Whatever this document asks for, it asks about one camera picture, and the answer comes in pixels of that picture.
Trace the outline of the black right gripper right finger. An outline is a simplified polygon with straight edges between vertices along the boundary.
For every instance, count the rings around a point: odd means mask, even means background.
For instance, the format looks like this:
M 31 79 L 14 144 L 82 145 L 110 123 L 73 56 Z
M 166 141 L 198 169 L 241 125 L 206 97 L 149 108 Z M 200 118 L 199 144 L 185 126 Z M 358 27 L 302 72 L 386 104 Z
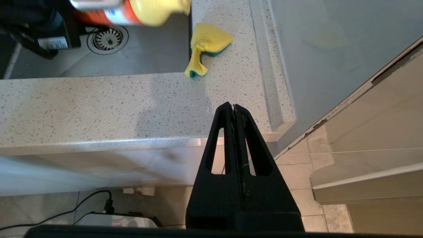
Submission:
M 249 111 L 235 105 L 241 231 L 304 231 L 301 213 Z

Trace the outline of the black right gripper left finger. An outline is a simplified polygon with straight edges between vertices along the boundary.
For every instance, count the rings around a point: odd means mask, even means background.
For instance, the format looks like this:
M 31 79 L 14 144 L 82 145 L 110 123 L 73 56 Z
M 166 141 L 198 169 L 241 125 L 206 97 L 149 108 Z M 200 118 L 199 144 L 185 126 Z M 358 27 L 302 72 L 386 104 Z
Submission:
M 212 173 L 218 134 L 224 134 L 224 175 Z M 245 143 L 238 132 L 237 116 L 227 101 L 215 112 L 186 209 L 188 229 L 245 230 L 242 166 Z

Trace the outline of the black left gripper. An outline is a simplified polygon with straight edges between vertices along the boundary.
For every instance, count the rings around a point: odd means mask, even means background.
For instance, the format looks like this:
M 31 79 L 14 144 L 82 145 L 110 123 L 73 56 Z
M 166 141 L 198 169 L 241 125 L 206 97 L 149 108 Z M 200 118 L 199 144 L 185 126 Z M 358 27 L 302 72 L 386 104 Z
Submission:
M 36 55 L 51 60 L 59 50 L 81 47 L 80 29 L 72 10 L 60 1 L 2 0 L 1 30 Z

